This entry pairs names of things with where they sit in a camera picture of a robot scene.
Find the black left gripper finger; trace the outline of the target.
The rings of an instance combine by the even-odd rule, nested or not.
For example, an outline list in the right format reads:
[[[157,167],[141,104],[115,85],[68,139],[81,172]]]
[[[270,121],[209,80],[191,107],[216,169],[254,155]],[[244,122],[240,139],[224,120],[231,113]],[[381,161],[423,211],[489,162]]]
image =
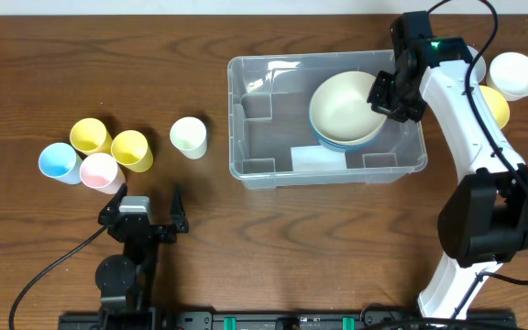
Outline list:
[[[127,195],[127,185],[123,183],[112,199],[99,212],[98,224],[101,226],[113,226],[119,219],[120,211],[119,205],[123,198]]]
[[[189,222],[182,204],[182,191],[179,186],[174,188],[172,195],[170,220],[178,233],[189,232]]]

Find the beige large bowl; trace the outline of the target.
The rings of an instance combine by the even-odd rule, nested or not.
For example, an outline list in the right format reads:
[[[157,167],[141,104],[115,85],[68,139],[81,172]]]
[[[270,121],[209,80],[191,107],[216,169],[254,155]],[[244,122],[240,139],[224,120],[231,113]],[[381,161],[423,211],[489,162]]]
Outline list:
[[[387,120],[367,102],[376,77],[363,71],[338,73],[313,93],[309,117],[319,132],[337,143],[361,142]]]

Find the grey small bowl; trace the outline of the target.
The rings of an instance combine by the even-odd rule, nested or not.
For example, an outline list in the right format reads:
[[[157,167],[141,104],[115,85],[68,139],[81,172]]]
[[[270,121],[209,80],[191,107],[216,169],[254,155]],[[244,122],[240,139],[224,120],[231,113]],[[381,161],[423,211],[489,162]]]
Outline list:
[[[467,46],[468,50],[470,51],[472,58],[475,59],[479,53],[479,51],[471,46]],[[472,75],[475,77],[475,79],[478,81],[478,83],[481,83],[484,78],[486,77],[487,73],[487,65],[483,57],[480,57],[472,70]]]

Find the yellow small bowl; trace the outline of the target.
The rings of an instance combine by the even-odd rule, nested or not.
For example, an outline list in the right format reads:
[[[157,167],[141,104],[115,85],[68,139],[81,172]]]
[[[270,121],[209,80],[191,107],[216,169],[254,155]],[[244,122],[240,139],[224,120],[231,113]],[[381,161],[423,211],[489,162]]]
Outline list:
[[[497,125],[503,129],[510,120],[510,107],[506,99],[495,89],[480,85],[480,91]]]

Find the white small bowl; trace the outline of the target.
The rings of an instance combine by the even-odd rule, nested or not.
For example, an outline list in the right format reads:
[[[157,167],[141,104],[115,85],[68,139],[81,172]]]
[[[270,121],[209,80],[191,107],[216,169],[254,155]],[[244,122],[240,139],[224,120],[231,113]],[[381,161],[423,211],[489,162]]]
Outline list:
[[[528,96],[528,57],[518,52],[504,52],[489,65],[487,86],[507,101]]]

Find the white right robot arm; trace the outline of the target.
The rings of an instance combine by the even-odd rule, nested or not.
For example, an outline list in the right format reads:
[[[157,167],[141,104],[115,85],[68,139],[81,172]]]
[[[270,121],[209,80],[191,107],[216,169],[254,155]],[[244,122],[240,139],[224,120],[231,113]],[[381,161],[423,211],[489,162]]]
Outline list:
[[[464,320],[485,280],[528,248],[528,166],[499,129],[462,38],[435,37],[426,11],[402,14],[390,35],[395,70],[378,74],[368,102],[399,122],[431,109],[458,179],[438,217],[444,253],[418,308],[424,318]]]

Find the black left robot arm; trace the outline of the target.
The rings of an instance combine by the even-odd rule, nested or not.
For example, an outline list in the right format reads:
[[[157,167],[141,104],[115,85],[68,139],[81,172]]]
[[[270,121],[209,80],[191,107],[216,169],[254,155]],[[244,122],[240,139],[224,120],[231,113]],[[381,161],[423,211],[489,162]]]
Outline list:
[[[150,199],[129,196],[123,184],[100,211],[98,223],[106,227],[110,237],[124,245],[122,253],[105,258],[95,272],[95,284],[101,293],[99,328],[174,329],[173,313],[153,307],[150,298],[160,245],[174,244],[177,235],[189,231],[181,190],[174,190],[170,222],[155,225]]]

